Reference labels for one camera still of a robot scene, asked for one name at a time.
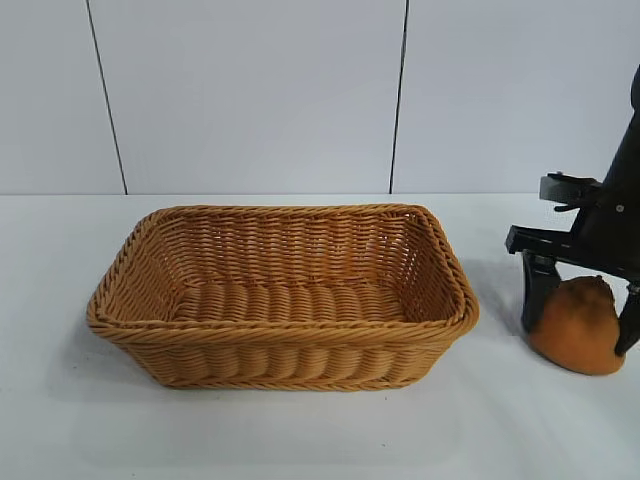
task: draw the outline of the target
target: white table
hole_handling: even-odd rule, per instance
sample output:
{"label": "white table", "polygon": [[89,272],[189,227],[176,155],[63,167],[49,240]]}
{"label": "white table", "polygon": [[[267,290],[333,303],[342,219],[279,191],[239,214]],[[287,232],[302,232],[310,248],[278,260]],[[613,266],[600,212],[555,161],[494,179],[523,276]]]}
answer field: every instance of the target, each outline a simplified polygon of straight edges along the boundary
{"label": "white table", "polygon": [[[440,218],[482,308],[413,386],[174,391],[84,325],[123,239],[157,208],[389,201]],[[0,478],[640,478],[640,349],[590,378],[517,335],[520,259],[503,242],[512,223],[569,226],[550,212],[535,195],[0,197]]]}

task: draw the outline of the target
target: basket rim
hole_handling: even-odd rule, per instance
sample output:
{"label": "basket rim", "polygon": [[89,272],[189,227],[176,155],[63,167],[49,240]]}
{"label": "basket rim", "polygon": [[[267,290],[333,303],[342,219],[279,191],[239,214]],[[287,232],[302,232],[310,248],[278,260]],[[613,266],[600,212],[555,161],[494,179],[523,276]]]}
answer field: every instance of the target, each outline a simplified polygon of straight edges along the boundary
{"label": "basket rim", "polygon": [[[447,283],[455,288],[454,304],[456,311],[449,318],[430,320],[428,322],[407,323],[399,321],[325,321],[325,322],[286,322],[286,321],[215,321],[215,322],[170,322],[159,319],[141,319],[122,322],[105,312],[103,305],[108,303],[113,294],[113,289],[121,275],[126,272],[132,262],[139,245],[143,243],[153,229],[161,222],[171,221],[173,218],[181,218],[184,215],[224,214],[251,215],[251,216],[282,216],[289,218],[304,218],[309,216],[326,216],[331,218],[340,215],[355,214],[413,214],[422,220],[426,228],[426,234],[431,237],[432,245],[436,250],[440,267],[447,277]],[[473,293],[469,281],[464,274],[458,259],[456,258],[446,235],[438,219],[422,205],[403,203],[381,203],[364,205],[336,205],[336,206],[236,206],[236,205],[186,205],[163,208],[143,217],[136,224],[133,231],[127,237],[116,258],[108,271],[104,274],[98,287],[93,293],[87,306],[87,322],[89,327],[101,336],[118,337],[119,333],[127,336],[129,343],[147,343],[143,339],[150,332],[171,331],[177,337],[190,338],[189,333],[198,332],[198,338],[202,335],[222,340],[227,331],[231,331],[234,340],[238,335],[251,338],[253,332],[269,330],[274,335],[286,335],[291,338],[293,331],[308,332],[352,332],[354,336],[362,336],[363,332],[369,332],[375,337],[384,336],[384,342],[412,342],[419,340],[436,340],[440,336],[447,338],[452,335],[457,338],[468,332],[475,326],[479,316],[478,301]]]}

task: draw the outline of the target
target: wicker weave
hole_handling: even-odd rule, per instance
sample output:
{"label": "wicker weave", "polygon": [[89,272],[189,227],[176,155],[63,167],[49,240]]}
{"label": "wicker weave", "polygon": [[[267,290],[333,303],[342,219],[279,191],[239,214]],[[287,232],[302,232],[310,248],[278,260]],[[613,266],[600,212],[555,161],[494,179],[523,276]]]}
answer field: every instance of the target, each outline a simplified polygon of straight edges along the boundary
{"label": "wicker weave", "polygon": [[172,387],[402,387],[477,318],[437,220],[409,205],[160,210],[88,306]]}

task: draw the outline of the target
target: wicker basket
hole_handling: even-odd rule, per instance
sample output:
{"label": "wicker basket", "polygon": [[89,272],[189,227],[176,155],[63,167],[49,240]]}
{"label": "wicker basket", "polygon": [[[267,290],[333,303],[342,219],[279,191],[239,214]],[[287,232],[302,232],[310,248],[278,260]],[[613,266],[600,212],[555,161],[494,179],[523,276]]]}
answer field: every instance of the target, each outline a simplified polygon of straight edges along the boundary
{"label": "wicker basket", "polygon": [[477,318],[437,220],[409,205],[160,210],[88,306],[171,387],[402,387]]}

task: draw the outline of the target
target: bread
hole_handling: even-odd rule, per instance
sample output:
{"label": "bread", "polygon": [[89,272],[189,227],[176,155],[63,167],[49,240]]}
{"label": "bread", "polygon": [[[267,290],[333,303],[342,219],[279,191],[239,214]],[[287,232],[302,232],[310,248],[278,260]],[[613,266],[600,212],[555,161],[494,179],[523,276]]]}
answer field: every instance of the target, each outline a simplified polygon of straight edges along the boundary
{"label": "bread", "polygon": [[624,364],[613,293],[601,277],[562,282],[547,299],[529,335],[531,347],[552,362],[587,375],[607,375]]}

